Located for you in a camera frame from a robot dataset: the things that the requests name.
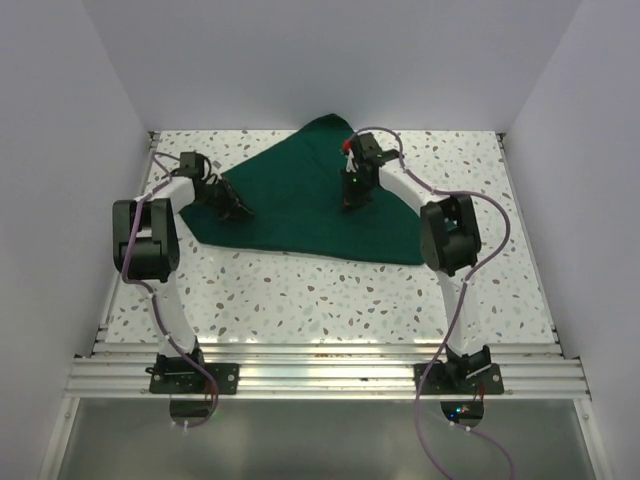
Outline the green surgical cloth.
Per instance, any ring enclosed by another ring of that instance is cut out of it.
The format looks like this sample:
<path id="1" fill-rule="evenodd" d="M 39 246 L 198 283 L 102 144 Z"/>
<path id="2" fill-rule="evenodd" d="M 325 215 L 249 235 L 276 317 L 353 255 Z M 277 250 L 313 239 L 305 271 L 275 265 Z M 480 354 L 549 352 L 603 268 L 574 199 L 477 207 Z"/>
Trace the green surgical cloth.
<path id="1" fill-rule="evenodd" d="M 341 146 L 352 132 L 346 120 L 325 115 L 225 170 L 252 219 L 222 220 L 213 209 L 193 204 L 182 210 L 182 220 L 206 245 L 422 264 L 419 217 L 395 195 L 377 189 L 364 208 L 344 210 Z"/>

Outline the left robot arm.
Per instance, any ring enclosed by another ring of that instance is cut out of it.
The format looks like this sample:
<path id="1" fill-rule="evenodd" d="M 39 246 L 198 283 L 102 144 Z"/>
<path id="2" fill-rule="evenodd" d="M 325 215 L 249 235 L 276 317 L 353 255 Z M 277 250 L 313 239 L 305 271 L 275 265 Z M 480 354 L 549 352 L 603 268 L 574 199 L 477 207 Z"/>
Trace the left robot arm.
<path id="1" fill-rule="evenodd" d="M 248 221 L 254 212 L 205 155 L 183 152 L 175 160 L 178 166 L 166 169 L 150 192 L 113 204 L 113 260 L 123 282 L 138 288 L 153 315 L 159 352 L 150 374 L 172 378 L 193 393 L 207 383 L 208 369 L 176 285 L 181 255 L 175 217 L 191 205 L 208 208 L 223 222 Z"/>

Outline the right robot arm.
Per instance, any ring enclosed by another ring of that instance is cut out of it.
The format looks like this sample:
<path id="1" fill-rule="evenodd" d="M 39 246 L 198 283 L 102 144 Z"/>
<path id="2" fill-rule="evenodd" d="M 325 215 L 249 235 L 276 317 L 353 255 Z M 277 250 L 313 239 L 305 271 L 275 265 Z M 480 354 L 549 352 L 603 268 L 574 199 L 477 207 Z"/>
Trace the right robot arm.
<path id="1" fill-rule="evenodd" d="M 384 150 L 370 129 L 352 134 L 342 146 L 346 158 L 341 171 L 343 208 L 360 209 L 381 188 L 409 206 L 420 220 L 420 252 L 436 274 L 447 318 L 441 362 L 451 389 L 468 392 L 491 365 L 489 348 L 479 333 L 477 313 L 466 307 L 474 295 L 468 280 L 456 280 L 478 262 L 481 238 L 471 196 L 446 193 L 429 186 L 407 166 L 403 147 Z"/>

